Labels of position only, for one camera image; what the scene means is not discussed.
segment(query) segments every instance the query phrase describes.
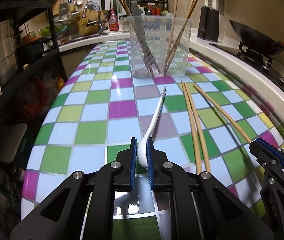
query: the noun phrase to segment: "white ceramic spoon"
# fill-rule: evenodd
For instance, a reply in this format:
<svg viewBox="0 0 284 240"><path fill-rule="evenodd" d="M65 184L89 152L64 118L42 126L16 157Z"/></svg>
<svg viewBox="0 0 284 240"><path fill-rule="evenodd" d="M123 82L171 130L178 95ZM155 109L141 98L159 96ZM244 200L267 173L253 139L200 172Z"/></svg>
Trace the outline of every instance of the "white ceramic spoon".
<svg viewBox="0 0 284 240"><path fill-rule="evenodd" d="M143 136L143 138L141 139L139 146L138 146L138 162L140 163L140 165L143 168L147 169L147 159L146 159L146 141L149 137L152 136L152 133L154 131L154 128L156 126L156 123L158 121L158 117L161 111L161 107L163 104L163 100L165 98L165 94L166 94L166 87L163 88L158 105L156 106L154 115L152 117L151 123L149 128L147 129L145 135Z"/></svg>

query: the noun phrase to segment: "clear plastic container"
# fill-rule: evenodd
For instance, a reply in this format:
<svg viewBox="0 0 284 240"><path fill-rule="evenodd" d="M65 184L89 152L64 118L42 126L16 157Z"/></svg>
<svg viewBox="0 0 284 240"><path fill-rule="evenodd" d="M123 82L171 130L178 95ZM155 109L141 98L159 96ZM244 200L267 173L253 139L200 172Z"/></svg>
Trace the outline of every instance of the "clear plastic container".
<svg viewBox="0 0 284 240"><path fill-rule="evenodd" d="M129 17L129 20L130 64L132 65L133 76L135 78L184 76L189 54L192 20L186 23L186 18L175 18L171 49L176 48L176 52L170 65L166 68L165 63L173 18L163 16L132 16ZM178 36L181 36L181 39L174 46Z"/></svg>

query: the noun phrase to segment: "frying pan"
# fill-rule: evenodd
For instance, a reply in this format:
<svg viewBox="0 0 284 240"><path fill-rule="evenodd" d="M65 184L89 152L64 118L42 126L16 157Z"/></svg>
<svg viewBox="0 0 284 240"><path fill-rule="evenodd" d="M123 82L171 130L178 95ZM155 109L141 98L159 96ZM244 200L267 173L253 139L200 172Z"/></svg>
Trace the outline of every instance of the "frying pan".
<svg viewBox="0 0 284 240"><path fill-rule="evenodd" d="M241 41L265 56L278 55L284 51L284 41L274 41L267 35L242 23L231 21L231 26Z"/></svg>

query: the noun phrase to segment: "checkered tablecloth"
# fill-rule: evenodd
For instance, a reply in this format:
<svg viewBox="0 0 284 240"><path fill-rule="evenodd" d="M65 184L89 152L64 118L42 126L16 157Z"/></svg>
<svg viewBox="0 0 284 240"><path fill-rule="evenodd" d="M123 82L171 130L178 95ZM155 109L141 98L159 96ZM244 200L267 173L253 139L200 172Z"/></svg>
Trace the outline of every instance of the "checkered tablecloth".
<svg viewBox="0 0 284 240"><path fill-rule="evenodd" d="M72 74L47 114L33 147L23 186L22 218L72 172L90 173L115 160L146 132L164 86L167 94L153 134L154 148L195 172L191 129L181 80L198 109L212 174L258 215L264 169L244 138L193 88L196 82L252 139L277 148L284 140L269 118L232 81L194 55L184 77L135 79L130 43L96 45ZM170 239L168 195L150 191L147 170L137 165L133 192L117 193L114 239Z"/></svg>

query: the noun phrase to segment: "stove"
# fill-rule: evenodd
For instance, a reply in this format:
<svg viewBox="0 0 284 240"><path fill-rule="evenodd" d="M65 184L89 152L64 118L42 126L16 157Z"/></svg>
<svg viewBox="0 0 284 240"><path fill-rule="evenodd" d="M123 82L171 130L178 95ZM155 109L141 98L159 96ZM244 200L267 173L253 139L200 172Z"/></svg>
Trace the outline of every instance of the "stove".
<svg viewBox="0 0 284 240"><path fill-rule="evenodd" d="M227 53L230 53L242 61L246 62L250 66L254 67L260 73L268 77L273 83L275 83L282 91L284 91L284 75L277 70L271 68L273 58L271 56L265 56L260 54L244 43L240 42L239 49L210 43L210 45L217 47Z"/></svg>

